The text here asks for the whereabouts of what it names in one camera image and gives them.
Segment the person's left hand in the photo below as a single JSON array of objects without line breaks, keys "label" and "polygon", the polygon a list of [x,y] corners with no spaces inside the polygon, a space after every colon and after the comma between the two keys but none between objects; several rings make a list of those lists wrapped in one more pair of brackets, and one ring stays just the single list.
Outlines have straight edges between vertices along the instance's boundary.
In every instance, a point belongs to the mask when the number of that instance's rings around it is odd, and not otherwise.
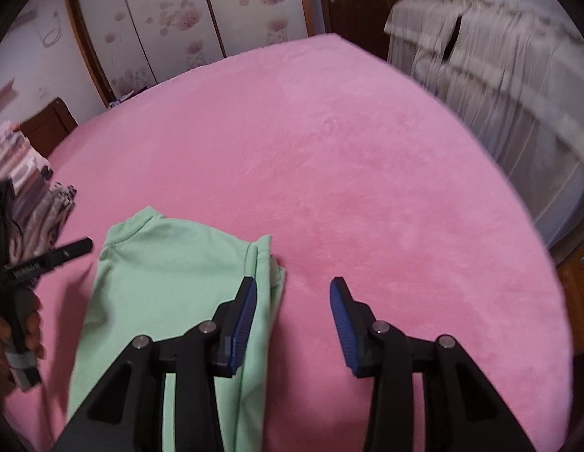
[{"label": "person's left hand", "polygon": [[[25,352],[32,352],[35,354],[36,359],[43,360],[45,358],[45,348],[42,342],[41,326],[40,307],[37,306],[24,322],[24,347]],[[12,328],[3,317],[0,317],[0,375],[6,377],[6,379],[12,377],[12,365],[8,354],[15,351]]]}]

